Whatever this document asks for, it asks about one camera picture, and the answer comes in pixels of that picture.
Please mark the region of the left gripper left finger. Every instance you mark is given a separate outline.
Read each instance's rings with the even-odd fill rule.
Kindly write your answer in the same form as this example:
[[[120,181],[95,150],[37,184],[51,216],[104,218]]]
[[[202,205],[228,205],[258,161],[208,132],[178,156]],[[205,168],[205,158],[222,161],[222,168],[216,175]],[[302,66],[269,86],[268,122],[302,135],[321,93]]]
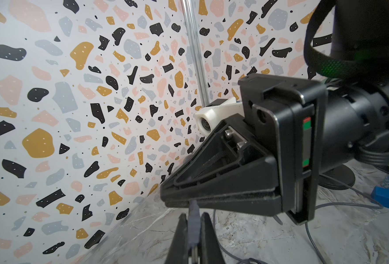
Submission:
[[[187,217],[186,214],[182,213],[179,217],[178,225],[175,230],[165,264],[188,264],[188,261],[189,246]]]

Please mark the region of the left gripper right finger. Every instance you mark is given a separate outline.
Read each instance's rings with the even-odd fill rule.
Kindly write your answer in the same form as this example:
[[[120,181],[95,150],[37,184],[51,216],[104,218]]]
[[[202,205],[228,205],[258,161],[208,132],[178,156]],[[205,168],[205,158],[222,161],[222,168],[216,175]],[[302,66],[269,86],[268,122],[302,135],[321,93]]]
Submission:
[[[201,216],[200,260],[201,264],[225,264],[212,220],[206,212]]]

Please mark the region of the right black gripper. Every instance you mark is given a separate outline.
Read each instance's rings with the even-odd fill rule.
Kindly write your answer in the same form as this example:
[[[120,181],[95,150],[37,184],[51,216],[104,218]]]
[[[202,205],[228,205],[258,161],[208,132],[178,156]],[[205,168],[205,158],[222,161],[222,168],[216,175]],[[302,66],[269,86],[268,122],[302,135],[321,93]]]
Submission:
[[[312,220],[326,86],[258,73],[238,84],[245,121],[239,114],[221,121],[164,181],[160,195],[166,207],[188,208],[190,201],[197,201],[201,209],[269,217],[284,212],[297,225]],[[201,199],[238,195],[259,197]]]

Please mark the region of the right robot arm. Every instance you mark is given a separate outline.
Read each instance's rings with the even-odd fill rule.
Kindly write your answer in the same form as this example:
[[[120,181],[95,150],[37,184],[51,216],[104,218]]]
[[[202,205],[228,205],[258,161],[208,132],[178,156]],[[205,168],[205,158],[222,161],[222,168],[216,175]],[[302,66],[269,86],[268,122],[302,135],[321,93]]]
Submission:
[[[314,218],[319,176],[389,164],[389,1],[321,1],[304,60],[316,80],[251,73],[243,114],[217,125],[160,188],[168,207]]]

